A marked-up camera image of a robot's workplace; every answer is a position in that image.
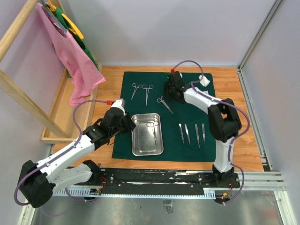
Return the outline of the steel surgical scissors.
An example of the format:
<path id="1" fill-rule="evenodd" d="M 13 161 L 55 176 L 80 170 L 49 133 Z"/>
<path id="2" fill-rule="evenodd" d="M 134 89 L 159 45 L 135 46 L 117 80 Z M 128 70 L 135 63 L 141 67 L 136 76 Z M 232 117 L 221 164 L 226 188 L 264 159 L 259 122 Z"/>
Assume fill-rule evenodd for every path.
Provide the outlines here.
<path id="1" fill-rule="evenodd" d="M 167 108 L 167 110 L 168 110 L 171 114 L 174 114 L 173 111 L 171 110 L 171 108 L 169 107 L 169 105 L 165 102 L 163 96 L 159 97 L 159 98 L 157 99 L 157 102 L 158 102 L 158 103 L 162 103 L 162 104 Z"/>

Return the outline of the white gauze roll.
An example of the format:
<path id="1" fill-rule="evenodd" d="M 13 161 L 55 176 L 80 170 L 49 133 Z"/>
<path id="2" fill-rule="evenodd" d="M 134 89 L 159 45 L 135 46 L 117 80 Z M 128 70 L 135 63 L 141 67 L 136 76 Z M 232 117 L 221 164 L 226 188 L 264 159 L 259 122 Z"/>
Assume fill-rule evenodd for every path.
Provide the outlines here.
<path id="1" fill-rule="evenodd" d="M 203 87 L 207 87 L 210 84 L 210 80 L 204 76 L 204 75 L 200 75 L 199 76 L 199 83 L 203 86 Z"/>

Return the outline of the steel forceps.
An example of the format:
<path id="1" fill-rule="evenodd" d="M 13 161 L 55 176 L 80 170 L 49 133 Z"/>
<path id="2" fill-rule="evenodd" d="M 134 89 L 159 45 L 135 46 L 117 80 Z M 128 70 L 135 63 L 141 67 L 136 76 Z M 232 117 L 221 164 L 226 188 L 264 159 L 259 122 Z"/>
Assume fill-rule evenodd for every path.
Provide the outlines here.
<path id="1" fill-rule="evenodd" d="M 142 85 L 142 88 L 145 90 L 145 93 L 146 93 L 146 97 L 145 97 L 145 105 L 147 105 L 148 104 L 148 97 L 149 97 L 149 91 L 151 90 L 151 89 L 153 89 L 154 88 L 154 86 L 152 85 L 152 84 L 150 84 L 150 85 L 146 85 L 146 84 L 143 84 Z"/>
<path id="2" fill-rule="evenodd" d="M 142 88 L 142 86 L 143 86 L 142 84 L 132 83 L 132 87 L 134 88 L 134 90 L 133 90 L 133 94 L 132 94 L 131 100 L 134 98 L 136 91 L 138 89 Z"/>

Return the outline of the steel instrument tray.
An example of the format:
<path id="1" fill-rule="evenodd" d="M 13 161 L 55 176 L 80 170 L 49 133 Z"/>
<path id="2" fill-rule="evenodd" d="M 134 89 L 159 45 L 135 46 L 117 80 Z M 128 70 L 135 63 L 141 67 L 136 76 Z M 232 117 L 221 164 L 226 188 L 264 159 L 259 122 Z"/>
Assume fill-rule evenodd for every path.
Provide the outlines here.
<path id="1" fill-rule="evenodd" d="M 157 113 L 136 114 L 131 117 L 136 127 L 132 131 L 132 153 L 136 157 L 161 155 L 164 151 L 160 116 Z M 153 132 L 146 126 L 155 122 L 158 146 L 155 146 Z"/>

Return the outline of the dark green surgical cloth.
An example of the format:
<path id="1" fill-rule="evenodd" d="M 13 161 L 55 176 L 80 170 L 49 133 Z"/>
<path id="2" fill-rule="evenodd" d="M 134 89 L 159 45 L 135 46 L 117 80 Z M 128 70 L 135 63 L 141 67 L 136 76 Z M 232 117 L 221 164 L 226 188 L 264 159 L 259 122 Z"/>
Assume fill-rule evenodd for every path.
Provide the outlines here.
<path id="1" fill-rule="evenodd" d="M 208 116 L 205 112 L 191 104 L 181 104 L 167 100 L 174 114 L 158 103 L 157 99 L 163 95 L 164 83 L 167 80 L 164 72 L 125 72 L 122 81 L 120 97 L 126 101 L 125 109 L 131 116 L 143 113 L 157 113 L 161 118 L 164 151 L 161 155 L 136 157 L 132 153 L 131 134 L 120 135 L 113 147 L 112 157 L 117 159 L 147 160 L 147 161 L 182 161 L 182 162 L 213 162 L 216 158 L 216 142 L 210 133 Z M 149 91 L 148 104 L 145 105 L 146 93 L 143 88 L 136 91 L 131 100 L 132 83 L 152 84 Z M 184 144 L 180 136 L 179 123 L 182 124 Z M 203 143 L 202 123 L 205 124 L 206 140 Z M 187 124 L 191 145 L 188 143 L 184 124 Z M 200 148 L 195 133 L 198 125 Z"/>

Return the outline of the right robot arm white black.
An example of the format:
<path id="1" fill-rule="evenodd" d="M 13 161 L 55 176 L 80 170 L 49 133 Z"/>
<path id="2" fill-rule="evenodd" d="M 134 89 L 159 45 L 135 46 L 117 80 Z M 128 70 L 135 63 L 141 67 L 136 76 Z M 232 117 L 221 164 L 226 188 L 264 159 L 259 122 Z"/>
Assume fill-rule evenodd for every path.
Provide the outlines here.
<path id="1" fill-rule="evenodd" d="M 196 106 L 208 115 L 210 133 L 216 141 L 216 158 L 212 167 L 213 184 L 219 188 L 228 184 L 233 177 L 232 165 L 235 138 L 241 129 L 241 121 L 236 107 L 230 98 L 213 97 L 185 83 L 183 75 L 172 70 L 164 83 L 164 95 L 167 100 Z"/>

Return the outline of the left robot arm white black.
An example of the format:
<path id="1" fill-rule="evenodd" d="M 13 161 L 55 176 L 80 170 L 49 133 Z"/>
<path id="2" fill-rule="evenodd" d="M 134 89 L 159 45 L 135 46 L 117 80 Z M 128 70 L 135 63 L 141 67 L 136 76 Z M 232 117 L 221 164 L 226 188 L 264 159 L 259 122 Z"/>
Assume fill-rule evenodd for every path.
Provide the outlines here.
<path id="1" fill-rule="evenodd" d="M 114 101 L 103 118 L 85 130 L 80 130 L 79 136 L 69 145 L 38 162 L 28 160 L 22 165 L 14 192 L 15 202 L 24 205 L 17 198 L 18 192 L 21 192 L 28 205 L 39 208 L 54 193 L 73 184 L 98 184 L 100 169 L 92 160 L 86 160 L 71 169 L 69 166 L 81 157 L 108 145 L 113 137 L 130 133 L 134 128 L 135 124 L 125 110 L 122 100 Z"/>

